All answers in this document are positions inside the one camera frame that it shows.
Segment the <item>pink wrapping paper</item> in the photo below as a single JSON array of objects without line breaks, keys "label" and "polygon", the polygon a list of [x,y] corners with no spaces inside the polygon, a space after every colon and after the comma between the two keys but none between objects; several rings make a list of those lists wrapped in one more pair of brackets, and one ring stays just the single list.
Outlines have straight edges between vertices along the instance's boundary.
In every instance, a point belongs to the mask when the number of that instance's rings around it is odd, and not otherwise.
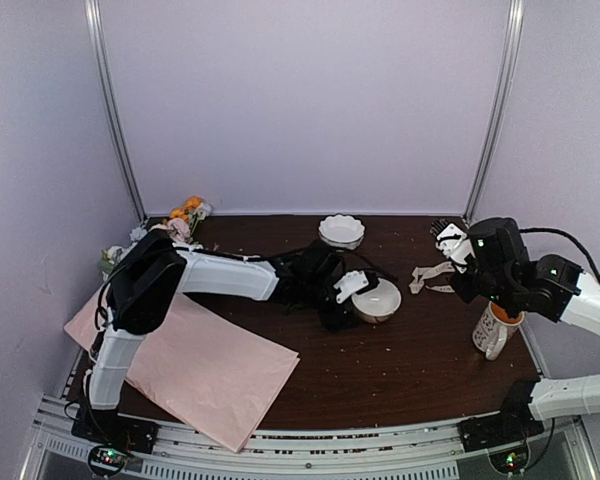
[{"label": "pink wrapping paper", "polygon": [[147,336],[108,328],[93,369],[93,410],[112,410],[129,383],[160,408],[237,453],[299,362],[296,352],[176,294]]}]

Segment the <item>fake flower bouquet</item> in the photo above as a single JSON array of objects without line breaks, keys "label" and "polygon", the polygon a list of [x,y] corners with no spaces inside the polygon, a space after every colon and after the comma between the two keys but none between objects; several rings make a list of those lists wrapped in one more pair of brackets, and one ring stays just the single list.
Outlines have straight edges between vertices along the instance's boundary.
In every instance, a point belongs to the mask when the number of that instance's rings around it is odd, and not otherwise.
[{"label": "fake flower bouquet", "polygon": [[176,243],[199,246],[200,243],[194,239],[195,231],[212,212],[213,208],[208,202],[192,196],[180,207],[172,209],[160,223],[148,226],[148,222],[144,221],[130,232],[129,246],[113,245],[101,252],[99,270],[102,280],[106,281],[124,257],[152,230],[164,231]]}]

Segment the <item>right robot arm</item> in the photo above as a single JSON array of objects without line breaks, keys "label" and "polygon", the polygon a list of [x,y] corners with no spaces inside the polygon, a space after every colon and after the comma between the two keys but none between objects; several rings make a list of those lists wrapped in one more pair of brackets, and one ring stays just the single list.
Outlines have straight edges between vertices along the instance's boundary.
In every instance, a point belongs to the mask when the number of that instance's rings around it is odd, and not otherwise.
[{"label": "right robot arm", "polygon": [[[462,229],[444,219],[431,225],[436,248],[454,269],[451,287],[465,302],[484,297],[507,315],[534,313],[600,337],[600,273],[557,254],[530,258],[510,217],[492,217]],[[557,417],[600,413],[600,374],[567,379],[518,380],[498,413],[459,425],[467,450],[497,440],[537,435]]]}]

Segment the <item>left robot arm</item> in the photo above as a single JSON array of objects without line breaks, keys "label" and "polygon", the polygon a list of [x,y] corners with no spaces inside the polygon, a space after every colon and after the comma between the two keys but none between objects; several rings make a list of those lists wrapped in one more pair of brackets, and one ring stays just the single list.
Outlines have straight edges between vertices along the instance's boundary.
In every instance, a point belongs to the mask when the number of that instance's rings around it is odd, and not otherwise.
[{"label": "left robot arm", "polygon": [[116,415],[122,385],[140,346],[167,323],[179,299],[203,295],[303,304],[317,311],[324,329],[339,332],[352,325],[353,297],[377,284],[374,274],[349,269],[344,255],[320,240],[284,253],[238,255],[151,232],[113,268],[96,295],[84,425],[103,444],[123,436]]}]

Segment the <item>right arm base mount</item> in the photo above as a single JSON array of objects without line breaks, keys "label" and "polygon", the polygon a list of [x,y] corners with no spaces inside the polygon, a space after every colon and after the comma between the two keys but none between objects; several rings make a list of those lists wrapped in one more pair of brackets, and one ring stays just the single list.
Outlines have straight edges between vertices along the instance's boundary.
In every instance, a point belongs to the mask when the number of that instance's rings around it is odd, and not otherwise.
[{"label": "right arm base mount", "polygon": [[502,413],[472,417],[457,428],[466,453],[485,451],[491,467],[508,477],[522,475],[537,463],[529,441],[545,431],[541,421]]}]

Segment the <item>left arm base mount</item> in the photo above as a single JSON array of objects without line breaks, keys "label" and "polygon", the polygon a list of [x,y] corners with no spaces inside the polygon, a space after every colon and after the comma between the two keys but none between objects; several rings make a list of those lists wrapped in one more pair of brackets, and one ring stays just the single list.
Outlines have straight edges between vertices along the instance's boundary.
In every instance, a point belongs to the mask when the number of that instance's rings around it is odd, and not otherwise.
[{"label": "left arm base mount", "polygon": [[93,443],[86,463],[99,477],[110,478],[139,462],[139,454],[151,454],[159,426],[147,420],[120,416],[117,410],[79,408],[71,434]]}]

